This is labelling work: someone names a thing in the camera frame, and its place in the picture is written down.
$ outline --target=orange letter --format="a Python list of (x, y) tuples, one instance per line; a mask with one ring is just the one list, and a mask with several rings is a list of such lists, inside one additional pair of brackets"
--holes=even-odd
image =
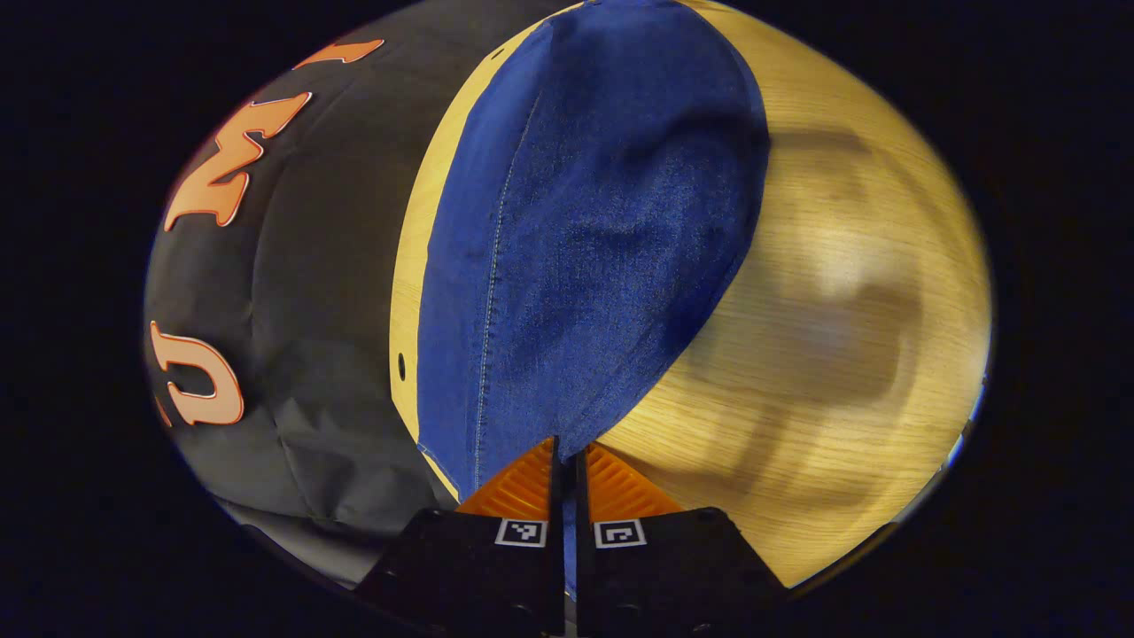
[(201, 368), (212, 381), (214, 391), (209, 397), (185, 394), (174, 382), (169, 382), (169, 397), (185, 423), (191, 426), (197, 422), (223, 426), (240, 420), (244, 416), (240, 386), (228, 363), (213, 347), (197, 340), (163, 335), (156, 322), (150, 322), (150, 341), (163, 373), (169, 372), (170, 364), (181, 364)]
[(301, 93), (262, 104), (248, 102), (236, 111), (217, 131), (217, 146), (220, 148), (217, 154), (191, 172), (174, 193), (166, 214), (166, 231), (174, 227), (178, 216), (192, 212), (211, 212), (217, 215), (218, 226), (228, 226), (236, 216), (236, 209), (248, 187), (248, 173), (237, 172), (223, 184), (214, 181), (264, 154), (264, 148), (253, 142), (248, 133), (259, 130), (264, 138), (274, 136), (310, 99), (311, 92)]
[(357, 44), (330, 44), (314, 56), (291, 67), (291, 70), (295, 70), (304, 65), (322, 62), (324, 60), (340, 60), (342, 63), (349, 65), (350, 62), (356, 62), (365, 58), (371, 51), (381, 46), (383, 42), (386, 41), (374, 40), (372, 42), (359, 42)]

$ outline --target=black background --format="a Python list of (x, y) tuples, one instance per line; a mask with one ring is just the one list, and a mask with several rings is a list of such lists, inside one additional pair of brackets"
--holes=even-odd
[[(6, 269), (9, 636), (390, 635), (270, 558), (166, 440), (139, 352), (170, 185), (296, 60), (405, 3), (41, 5), (16, 27)], [(772, 633), (1128, 631), (1126, 2), (738, 3), (890, 99), (968, 188), (998, 296), (993, 383), (954, 476)], [(476, 19), (490, 19), (483, 3)]]

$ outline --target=denim cloth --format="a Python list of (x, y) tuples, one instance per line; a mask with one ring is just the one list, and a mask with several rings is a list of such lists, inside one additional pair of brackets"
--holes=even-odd
[(462, 500), (548, 436), (579, 452), (661, 378), (748, 250), (768, 152), (751, 70), (683, 5), (587, 3), (517, 48), (423, 283), (418, 446)]

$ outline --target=light wood grain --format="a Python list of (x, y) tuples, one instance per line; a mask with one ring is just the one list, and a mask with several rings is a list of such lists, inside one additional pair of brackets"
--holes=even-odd
[[(600, 442), (683, 507), (728, 511), (790, 586), (891, 520), (946, 459), (988, 358), (989, 273), (957, 184), (882, 97), (754, 18), (685, 3), (760, 84), (772, 136), (764, 199), (709, 323)], [(469, 108), (528, 32), (462, 88), (411, 197), (390, 352), (395, 403), (415, 440), (417, 311), (437, 202)]]

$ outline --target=wooden table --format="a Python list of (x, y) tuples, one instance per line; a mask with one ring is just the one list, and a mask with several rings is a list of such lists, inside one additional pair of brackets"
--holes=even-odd
[[(772, 137), (764, 198), (752, 249), (709, 323), (599, 441), (679, 504), (725, 509), (792, 586), (890, 521), (945, 461), (980, 393), (989, 270), (958, 185), (881, 96), (752, 17), (685, 3), (760, 84)], [(415, 440), (417, 311), (437, 202), (468, 110), (530, 32), (469, 77), (409, 199), (390, 377)]]

